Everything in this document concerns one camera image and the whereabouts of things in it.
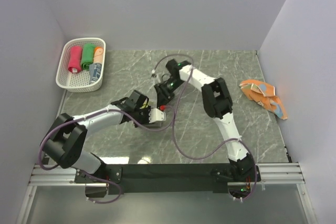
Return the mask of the orange patterned towel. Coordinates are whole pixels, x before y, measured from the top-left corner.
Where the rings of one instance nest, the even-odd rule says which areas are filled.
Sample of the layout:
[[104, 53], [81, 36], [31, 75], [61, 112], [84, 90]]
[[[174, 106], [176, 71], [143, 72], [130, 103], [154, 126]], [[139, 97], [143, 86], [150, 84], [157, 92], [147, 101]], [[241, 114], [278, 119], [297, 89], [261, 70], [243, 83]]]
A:
[[239, 87], [248, 100], [254, 101], [278, 118], [288, 118], [286, 109], [281, 99], [276, 95], [276, 89], [268, 83], [248, 79], [239, 84]]

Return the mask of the grey yellow frog towel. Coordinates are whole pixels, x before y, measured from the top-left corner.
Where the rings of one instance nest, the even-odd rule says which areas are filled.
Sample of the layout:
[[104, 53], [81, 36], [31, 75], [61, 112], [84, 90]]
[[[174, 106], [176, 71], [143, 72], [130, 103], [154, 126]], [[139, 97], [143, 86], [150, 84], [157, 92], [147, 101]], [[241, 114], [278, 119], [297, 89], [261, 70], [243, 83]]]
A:
[[[154, 108], [148, 100], [146, 100], [143, 103], [143, 105], [141, 106], [141, 108], [144, 108], [144, 107], [146, 107], [148, 105], [151, 106], [151, 108]], [[163, 123], [153, 123], [153, 124], [148, 124], [148, 125], [145, 125], [145, 126], [148, 126], [148, 127], [161, 127]]]

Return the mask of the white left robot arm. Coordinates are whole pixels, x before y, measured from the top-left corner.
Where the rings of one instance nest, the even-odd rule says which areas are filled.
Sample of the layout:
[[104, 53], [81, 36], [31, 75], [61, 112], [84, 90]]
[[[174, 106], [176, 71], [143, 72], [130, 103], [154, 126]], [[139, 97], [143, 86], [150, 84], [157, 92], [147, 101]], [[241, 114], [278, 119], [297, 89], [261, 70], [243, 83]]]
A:
[[133, 121], [149, 123], [149, 98], [135, 90], [129, 97], [85, 115], [59, 115], [40, 144], [38, 164], [44, 170], [58, 166], [75, 168], [94, 183], [108, 178], [106, 164], [95, 154], [83, 150], [88, 136], [109, 126]]

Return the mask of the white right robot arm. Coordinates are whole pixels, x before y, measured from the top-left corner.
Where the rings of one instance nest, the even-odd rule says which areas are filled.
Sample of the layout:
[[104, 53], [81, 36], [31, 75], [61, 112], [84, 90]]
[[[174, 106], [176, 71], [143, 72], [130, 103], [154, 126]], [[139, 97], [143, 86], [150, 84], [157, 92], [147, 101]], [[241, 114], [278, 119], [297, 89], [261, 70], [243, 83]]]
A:
[[168, 105], [174, 98], [174, 91], [188, 84], [202, 94], [205, 113], [214, 120], [227, 146], [230, 166], [229, 177], [235, 182], [246, 182], [248, 178], [258, 181], [256, 162], [241, 140], [234, 121], [233, 101], [223, 78], [213, 78], [196, 69], [188, 61], [172, 59], [165, 65], [169, 78], [154, 85], [157, 107]]

